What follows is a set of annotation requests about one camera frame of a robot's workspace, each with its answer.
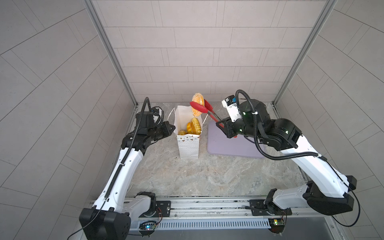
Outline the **striped spiral bread roll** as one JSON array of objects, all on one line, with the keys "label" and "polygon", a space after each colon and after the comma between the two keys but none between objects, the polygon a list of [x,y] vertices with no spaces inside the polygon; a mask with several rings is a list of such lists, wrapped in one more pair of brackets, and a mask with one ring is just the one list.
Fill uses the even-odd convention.
[{"label": "striped spiral bread roll", "polygon": [[189,123],[187,123],[187,133],[191,135],[200,135],[202,132],[202,127],[197,118],[193,118]]}]

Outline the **white cartoon animal paper bag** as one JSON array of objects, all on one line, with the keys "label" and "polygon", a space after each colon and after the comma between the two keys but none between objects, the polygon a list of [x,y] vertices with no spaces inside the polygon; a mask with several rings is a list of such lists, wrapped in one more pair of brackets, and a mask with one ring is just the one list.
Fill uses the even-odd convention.
[{"label": "white cartoon animal paper bag", "polygon": [[199,146],[202,134],[193,135],[179,135],[180,131],[187,130],[187,123],[190,123],[195,116],[193,115],[191,106],[177,106],[171,110],[168,119],[174,115],[175,126],[174,134],[178,142],[180,158],[184,159],[198,159]]}]

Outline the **red steel kitchen tongs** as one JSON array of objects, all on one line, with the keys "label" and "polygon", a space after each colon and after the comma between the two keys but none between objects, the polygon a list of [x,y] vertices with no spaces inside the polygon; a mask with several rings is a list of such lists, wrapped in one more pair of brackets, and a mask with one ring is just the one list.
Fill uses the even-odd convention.
[{"label": "red steel kitchen tongs", "polygon": [[205,107],[202,109],[202,112],[204,112],[205,114],[208,114],[216,123],[220,122],[222,119],[214,112],[214,109],[212,107],[212,105],[207,101],[205,100]]}]

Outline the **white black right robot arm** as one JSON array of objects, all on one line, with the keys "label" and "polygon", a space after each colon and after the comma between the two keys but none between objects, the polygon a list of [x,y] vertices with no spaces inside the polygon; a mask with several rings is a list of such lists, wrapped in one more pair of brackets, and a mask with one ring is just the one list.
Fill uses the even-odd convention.
[{"label": "white black right robot arm", "polygon": [[227,138],[242,135],[256,146],[265,158],[273,161],[293,160],[310,180],[297,188],[272,189],[262,210],[287,218],[293,208],[311,208],[334,217],[351,212],[360,202],[354,193],[357,180],[336,170],[318,153],[302,131],[288,119],[271,119],[266,105],[251,99],[243,90],[222,101],[229,117],[216,125]]}]

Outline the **lavender plastic tray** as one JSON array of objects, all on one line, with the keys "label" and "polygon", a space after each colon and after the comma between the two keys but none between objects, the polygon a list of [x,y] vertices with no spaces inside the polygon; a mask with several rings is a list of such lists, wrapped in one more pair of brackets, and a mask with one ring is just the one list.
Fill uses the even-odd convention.
[{"label": "lavender plastic tray", "polygon": [[225,155],[255,159],[264,158],[264,156],[257,150],[254,143],[251,143],[242,135],[238,135],[236,138],[227,138],[213,121],[208,124],[207,151],[211,155]]}]

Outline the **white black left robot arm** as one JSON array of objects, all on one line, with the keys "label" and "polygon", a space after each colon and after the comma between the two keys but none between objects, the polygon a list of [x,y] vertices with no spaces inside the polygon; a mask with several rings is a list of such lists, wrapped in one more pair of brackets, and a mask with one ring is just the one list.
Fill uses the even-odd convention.
[{"label": "white black left robot arm", "polygon": [[141,215],[157,213],[156,195],[138,193],[124,208],[126,193],[139,163],[148,148],[172,135],[175,126],[164,120],[159,106],[151,107],[145,98],[136,115],[136,126],[122,141],[118,161],[112,174],[91,208],[84,208],[79,216],[80,231],[89,240],[125,240],[131,236],[131,223]]}]

